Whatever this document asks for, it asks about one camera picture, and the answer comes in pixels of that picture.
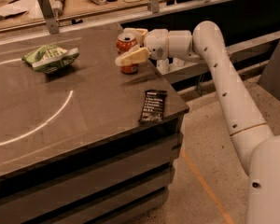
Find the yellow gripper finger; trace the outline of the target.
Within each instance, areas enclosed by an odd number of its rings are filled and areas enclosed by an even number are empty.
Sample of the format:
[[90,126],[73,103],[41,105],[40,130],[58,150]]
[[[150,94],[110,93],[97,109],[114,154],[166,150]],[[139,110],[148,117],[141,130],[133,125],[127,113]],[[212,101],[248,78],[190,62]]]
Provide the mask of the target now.
[[135,45],[128,51],[122,53],[115,60],[116,66],[127,66],[136,63],[142,63],[148,60],[150,51],[147,47]]
[[123,33],[134,35],[137,43],[142,46],[144,44],[144,39],[148,33],[148,30],[144,28],[124,28]]

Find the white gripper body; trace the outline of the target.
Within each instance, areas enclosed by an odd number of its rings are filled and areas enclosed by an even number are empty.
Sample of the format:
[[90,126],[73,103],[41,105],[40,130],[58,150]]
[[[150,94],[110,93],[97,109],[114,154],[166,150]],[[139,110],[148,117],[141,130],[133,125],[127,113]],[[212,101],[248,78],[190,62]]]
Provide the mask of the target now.
[[164,60],[168,57],[168,34],[166,29],[154,29],[145,36],[144,46],[150,51],[153,60]]

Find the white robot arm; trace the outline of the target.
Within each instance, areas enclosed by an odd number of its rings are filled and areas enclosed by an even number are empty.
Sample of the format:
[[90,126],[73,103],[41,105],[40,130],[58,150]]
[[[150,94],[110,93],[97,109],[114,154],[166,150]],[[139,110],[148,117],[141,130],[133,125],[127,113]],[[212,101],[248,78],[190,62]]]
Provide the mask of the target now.
[[280,135],[273,134],[234,69],[219,27],[203,21],[192,32],[126,28],[122,35],[137,44],[116,58],[119,67],[169,57],[206,63],[231,141],[249,176],[245,224],[280,224]]

